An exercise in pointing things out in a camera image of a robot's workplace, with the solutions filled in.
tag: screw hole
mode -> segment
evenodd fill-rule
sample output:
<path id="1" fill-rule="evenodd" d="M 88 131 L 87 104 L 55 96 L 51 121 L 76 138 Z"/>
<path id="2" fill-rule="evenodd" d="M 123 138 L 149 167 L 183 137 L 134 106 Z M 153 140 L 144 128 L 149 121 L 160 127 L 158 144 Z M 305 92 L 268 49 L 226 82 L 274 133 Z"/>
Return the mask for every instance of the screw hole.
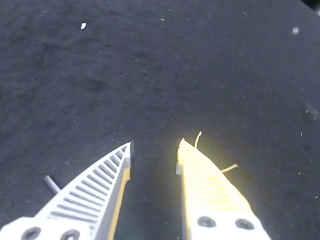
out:
<path id="1" fill-rule="evenodd" d="M 62 234 L 60 240 L 78 240 L 80 237 L 80 232 L 74 229 L 70 229 Z"/>
<path id="2" fill-rule="evenodd" d="M 316 11 L 319 15 L 320 11 L 320 0 L 301 0 L 305 5 L 307 5 L 312 10 Z"/>
<path id="3" fill-rule="evenodd" d="M 197 221 L 198 225 L 205 228 L 214 228 L 217 226 L 215 220 L 208 216 L 202 216 Z"/>
<path id="4" fill-rule="evenodd" d="M 21 240 L 34 240 L 37 237 L 39 237 L 41 233 L 41 228 L 34 226 L 29 228 L 28 230 L 24 231 L 24 233 L 21 236 Z"/>
<path id="5" fill-rule="evenodd" d="M 235 221 L 235 225 L 240 229 L 253 230 L 255 226 L 248 220 L 240 218 Z"/>

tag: yellow thread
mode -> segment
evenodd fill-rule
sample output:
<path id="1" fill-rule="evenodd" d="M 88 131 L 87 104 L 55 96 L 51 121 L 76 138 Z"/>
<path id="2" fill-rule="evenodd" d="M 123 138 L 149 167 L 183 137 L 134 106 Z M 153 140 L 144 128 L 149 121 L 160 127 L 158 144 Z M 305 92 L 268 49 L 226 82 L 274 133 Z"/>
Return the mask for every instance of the yellow thread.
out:
<path id="1" fill-rule="evenodd" d="M 200 132 L 198 133 L 198 136 L 196 136 L 195 143 L 194 143 L 194 148 L 195 148 L 195 149 L 197 149 L 198 142 L 199 142 L 199 138 L 200 138 L 201 135 L 202 135 L 202 132 L 200 131 Z"/>
<path id="2" fill-rule="evenodd" d="M 223 170 L 221 170 L 222 173 L 225 173 L 225 172 L 229 172 L 230 170 L 232 169 L 235 169 L 235 168 L 238 168 L 239 166 L 237 164 L 233 164 L 232 166 L 229 166 Z"/>

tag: dark fabric surface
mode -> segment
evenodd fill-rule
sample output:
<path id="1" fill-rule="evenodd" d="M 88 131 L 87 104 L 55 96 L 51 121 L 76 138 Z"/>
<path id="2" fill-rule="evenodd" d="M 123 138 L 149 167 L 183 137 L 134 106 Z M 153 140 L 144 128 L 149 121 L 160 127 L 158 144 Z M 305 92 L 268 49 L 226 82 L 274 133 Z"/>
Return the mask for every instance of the dark fabric surface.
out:
<path id="1" fill-rule="evenodd" d="M 45 175 L 64 186 L 134 139 L 116 237 L 174 240 L 177 143 L 202 130 L 272 239 L 320 238 L 305 114 L 320 108 L 320 17 L 302 2 L 3 0 L 0 15 L 0 225 L 52 197 Z"/>

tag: small white debris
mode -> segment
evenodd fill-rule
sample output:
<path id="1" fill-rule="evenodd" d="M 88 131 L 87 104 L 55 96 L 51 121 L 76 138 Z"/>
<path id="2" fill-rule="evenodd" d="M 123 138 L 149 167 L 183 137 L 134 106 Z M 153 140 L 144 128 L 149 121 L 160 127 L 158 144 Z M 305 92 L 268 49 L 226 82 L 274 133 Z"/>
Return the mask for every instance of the small white debris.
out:
<path id="1" fill-rule="evenodd" d="M 86 23 L 86 22 L 81 23 L 81 30 L 85 29 L 86 26 L 87 26 L 87 23 Z"/>
<path id="2" fill-rule="evenodd" d="M 296 26 L 296 27 L 292 28 L 292 33 L 293 33 L 293 35 L 297 36 L 299 34 L 299 27 Z"/>

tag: small metal pin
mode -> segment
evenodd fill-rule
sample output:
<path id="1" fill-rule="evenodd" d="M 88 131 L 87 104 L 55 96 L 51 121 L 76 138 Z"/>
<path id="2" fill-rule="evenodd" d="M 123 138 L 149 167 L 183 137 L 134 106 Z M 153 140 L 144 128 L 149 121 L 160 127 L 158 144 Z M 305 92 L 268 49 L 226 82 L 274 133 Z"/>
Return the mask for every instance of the small metal pin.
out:
<path id="1" fill-rule="evenodd" d="M 61 189 L 58 187 L 58 185 L 52 180 L 52 178 L 47 175 L 44 177 L 44 182 L 47 184 L 47 186 L 51 189 L 51 191 L 54 194 L 57 194 L 61 191 Z"/>

